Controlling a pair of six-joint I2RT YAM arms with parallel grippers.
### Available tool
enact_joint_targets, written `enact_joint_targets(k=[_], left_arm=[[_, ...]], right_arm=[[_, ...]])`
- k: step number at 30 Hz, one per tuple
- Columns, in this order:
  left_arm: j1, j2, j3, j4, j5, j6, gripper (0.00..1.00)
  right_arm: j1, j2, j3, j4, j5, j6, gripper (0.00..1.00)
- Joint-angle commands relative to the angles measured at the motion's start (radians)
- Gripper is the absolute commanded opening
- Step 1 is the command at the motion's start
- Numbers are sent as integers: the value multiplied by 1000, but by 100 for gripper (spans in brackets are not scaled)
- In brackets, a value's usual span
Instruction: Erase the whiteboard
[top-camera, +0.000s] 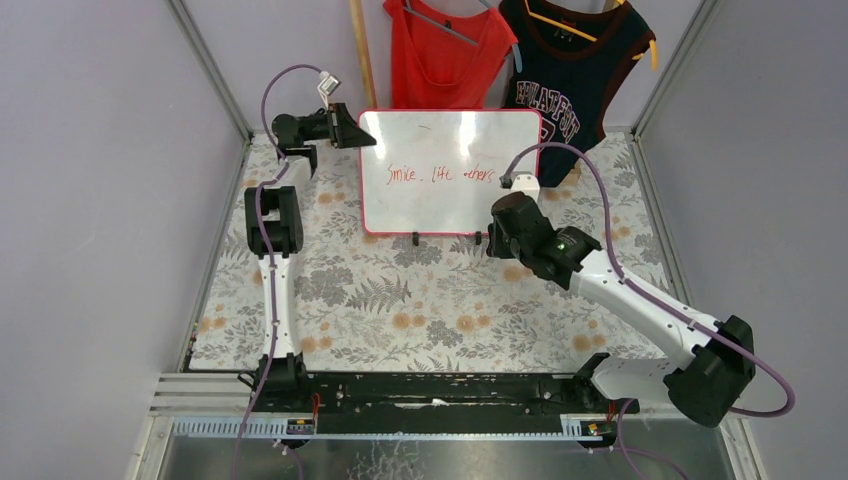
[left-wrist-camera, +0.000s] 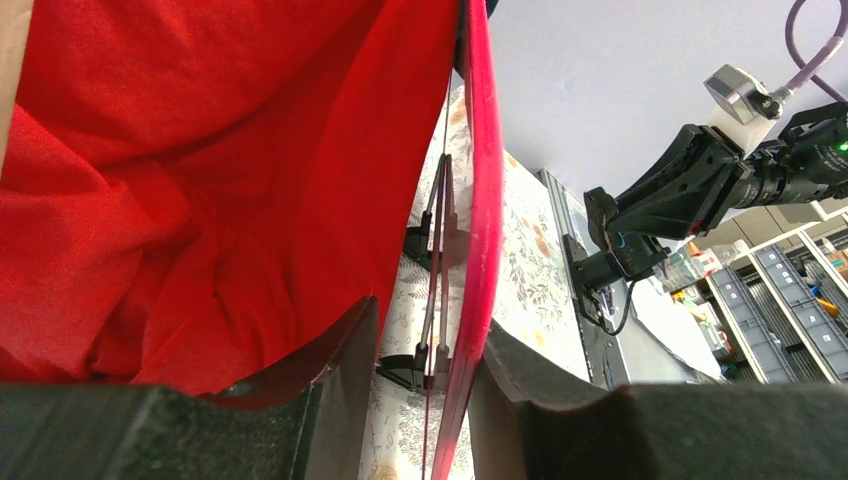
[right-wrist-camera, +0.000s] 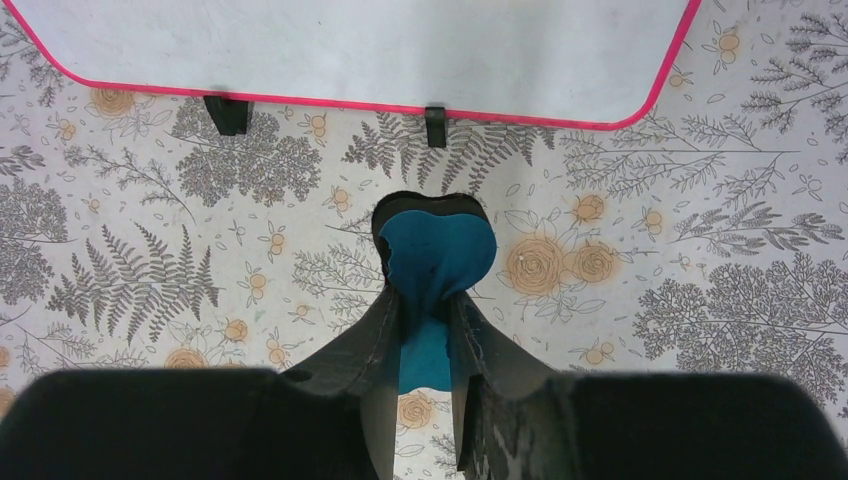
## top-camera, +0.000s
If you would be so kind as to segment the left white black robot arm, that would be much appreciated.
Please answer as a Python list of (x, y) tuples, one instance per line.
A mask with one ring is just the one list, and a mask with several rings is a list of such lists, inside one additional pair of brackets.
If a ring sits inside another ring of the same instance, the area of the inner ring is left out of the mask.
[(331, 102), (305, 116), (280, 114), (271, 122), (269, 139), (279, 170), (271, 180), (244, 193), (246, 241), (257, 257), (264, 299), (263, 353), (249, 381), (255, 397), (297, 392), (305, 377), (294, 283), (298, 254), (304, 247), (298, 190), (317, 171), (315, 143), (327, 140), (336, 149), (376, 144), (343, 102)]

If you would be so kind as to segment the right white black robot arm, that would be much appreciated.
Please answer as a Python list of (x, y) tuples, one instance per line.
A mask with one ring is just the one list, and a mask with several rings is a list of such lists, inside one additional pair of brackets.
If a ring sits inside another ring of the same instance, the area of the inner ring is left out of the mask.
[(520, 192), (497, 200), (489, 255), (515, 258), (538, 278), (588, 299), (636, 329), (660, 359), (597, 354), (580, 370), (605, 398), (673, 405), (689, 420), (716, 427), (753, 380), (753, 330), (696, 312), (627, 270), (617, 271), (600, 242), (575, 227), (556, 229)]

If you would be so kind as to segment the pink framed whiteboard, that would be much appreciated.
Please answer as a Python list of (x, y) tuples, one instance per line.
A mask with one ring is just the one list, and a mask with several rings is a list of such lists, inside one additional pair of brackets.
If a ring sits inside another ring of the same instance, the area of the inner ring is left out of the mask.
[(534, 110), (368, 110), (359, 127), (364, 229), (372, 234), (485, 234), (514, 157), (541, 139)]

